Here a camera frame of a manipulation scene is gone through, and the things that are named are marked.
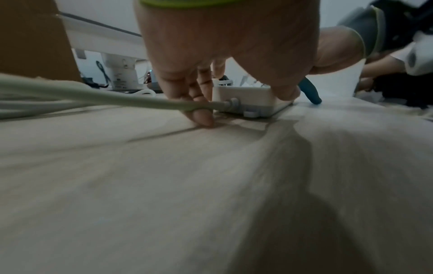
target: wooden table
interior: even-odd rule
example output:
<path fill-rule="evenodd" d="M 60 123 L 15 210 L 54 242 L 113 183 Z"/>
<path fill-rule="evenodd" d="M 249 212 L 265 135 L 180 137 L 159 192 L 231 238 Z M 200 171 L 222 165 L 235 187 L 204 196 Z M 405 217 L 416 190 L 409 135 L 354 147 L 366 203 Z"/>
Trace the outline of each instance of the wooden table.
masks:
<path fill-rule="evenodd" d="M 433 124 L 323 100 L 0 122 L 1 273 L 433 273 Z"/>

